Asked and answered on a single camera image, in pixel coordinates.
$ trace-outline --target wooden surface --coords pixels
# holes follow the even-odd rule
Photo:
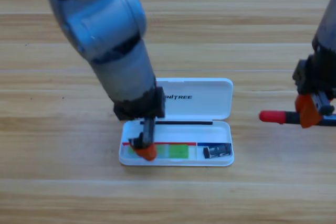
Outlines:
[[[47,0],[0,0],[0,223],[336,223],[336,130],[262,123],[328,0],[142,0],[158,77],[233,81],[228,168],[124,167],[122,131]]]

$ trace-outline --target open case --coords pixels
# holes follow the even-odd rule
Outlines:
[[[230,126],[221,121],[231,112],[233,83],[226,78],[157,78],[166,95],[166,116],[156,121],[154,143],[157,157],[138,157],[128,139],[143,131],[142,121],[124,124],[119,161],[135,166],[228,166],[234,161]],[[225,154],[209,158],[215,147]]]

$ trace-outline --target printed logo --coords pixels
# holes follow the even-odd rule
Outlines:
[[[178,99],[192,99],[192,95],[166,95],[166,99],[173,99],[173,100],[178,100]]]

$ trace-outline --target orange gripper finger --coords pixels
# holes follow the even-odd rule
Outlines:
[[[151,144],[146,149],[134,149],[133,148],[133,150],[139,157],[142,157],[143,159],[147,161],[153,161],[157,155],[156,147],[154,144]]]
[[[300,124],[303,129],[318,124],[323,116],[316,110],[310,94],[298,95],[295,100],[296,112],[300,114]]]

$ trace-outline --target green sticker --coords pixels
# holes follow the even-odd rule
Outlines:
[[[128,154],[135,154],[134,150],[132,149],[132,147],[130,146],[127,146],[127,151],[128,151]]]
[[[155,147],[156,147],[157,154],[160,156],[164,156],[166,144],[156,144]]]
[[[188,158],[189,146],[187,144],[170,144],[169,158]]]

